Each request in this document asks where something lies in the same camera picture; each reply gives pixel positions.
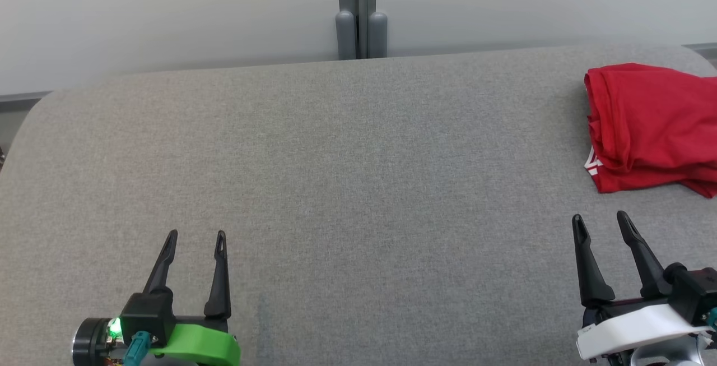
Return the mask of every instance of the green led light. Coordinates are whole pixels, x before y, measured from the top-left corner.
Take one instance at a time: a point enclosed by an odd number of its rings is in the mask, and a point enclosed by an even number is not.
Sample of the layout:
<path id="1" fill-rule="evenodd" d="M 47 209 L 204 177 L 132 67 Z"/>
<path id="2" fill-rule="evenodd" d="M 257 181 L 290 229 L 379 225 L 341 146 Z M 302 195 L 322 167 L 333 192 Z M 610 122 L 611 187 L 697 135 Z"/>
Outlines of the green led light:
<path id="1" fill-rule="evenodd" d="M 122 336 L 122 325 L 120 324 L 120 318 L 115 318 L 110 324 L 110 336 L 117 338 Z"/>

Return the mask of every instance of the folded red cloth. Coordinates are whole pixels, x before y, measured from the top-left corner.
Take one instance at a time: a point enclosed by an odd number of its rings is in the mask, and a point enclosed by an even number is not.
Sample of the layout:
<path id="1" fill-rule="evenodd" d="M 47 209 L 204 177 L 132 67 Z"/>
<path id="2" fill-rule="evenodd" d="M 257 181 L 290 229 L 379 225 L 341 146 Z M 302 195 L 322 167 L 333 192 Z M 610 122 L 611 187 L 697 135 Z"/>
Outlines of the folded red cloth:
<path id="1" fill-rule="evenodd" d="M 590 69 L 585 87 L 600 192 L 681 182 L 717 195 L 717 77 L 630 63 Z"/>

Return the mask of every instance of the teal connector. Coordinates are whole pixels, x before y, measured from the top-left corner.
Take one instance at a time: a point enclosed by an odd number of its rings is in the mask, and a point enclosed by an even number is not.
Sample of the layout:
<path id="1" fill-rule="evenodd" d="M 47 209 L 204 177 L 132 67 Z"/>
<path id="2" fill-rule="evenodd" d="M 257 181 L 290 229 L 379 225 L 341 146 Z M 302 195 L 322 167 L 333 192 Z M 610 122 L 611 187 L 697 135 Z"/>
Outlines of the teal connector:
<path id="1" fill-rule="evenodd" d="M 132 336 L 132 343 L 125 353 L 125 366 L 139 366 L 144 356 L 147 356 L 152 346 L 152 336 L 146 331 L 140 331 Z"/>
<path id="2" fill-rule="evenodd" d="M 717 322 L 717 307 L 710 310 L 709 316 L 707 316 L 707 325 L 717 330 L 717 325 L 715 324 Z"/>

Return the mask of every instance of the gray fabric surface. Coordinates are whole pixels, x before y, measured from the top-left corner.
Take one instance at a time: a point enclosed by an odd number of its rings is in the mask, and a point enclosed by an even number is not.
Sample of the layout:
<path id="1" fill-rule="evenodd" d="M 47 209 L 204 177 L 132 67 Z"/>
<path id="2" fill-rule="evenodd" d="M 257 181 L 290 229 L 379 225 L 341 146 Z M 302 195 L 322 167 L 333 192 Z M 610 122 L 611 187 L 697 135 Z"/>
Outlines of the gray fabric surface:
<path id="1" fill-rule="evenodd" d="M 717 75 L 681 47 L 617 45 L 55 92 L 0 173 L 2 364 L 69 364 L 75 328 L 120 312 L 172 228 L 184 314 L 226 231 L 243 364 L 578 364 L 573 214 L 618 297 L 640 282 L 617 210 L 663 264 L 717 265 L 714 201 L 599 195 L 583 168 L 583 75 L 622 62 Z"/>

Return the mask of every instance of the white wall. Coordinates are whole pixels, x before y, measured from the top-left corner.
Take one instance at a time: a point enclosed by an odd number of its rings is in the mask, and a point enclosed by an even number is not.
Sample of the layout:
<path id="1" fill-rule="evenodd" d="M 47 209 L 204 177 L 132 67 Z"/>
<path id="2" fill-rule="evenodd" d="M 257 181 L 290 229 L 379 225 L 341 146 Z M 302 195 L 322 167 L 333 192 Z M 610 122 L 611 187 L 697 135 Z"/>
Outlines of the white wall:
<path id="1" fill-rule="evenodd" d="M 476 49 L 717 41 L 717 0 L 376 0 L 389 56 Z"/>
<path id="2" fill-rule="evenodd" d="M 338 0 L 0 0 L 0 95 L 113 74 L 338 59 Z"/>

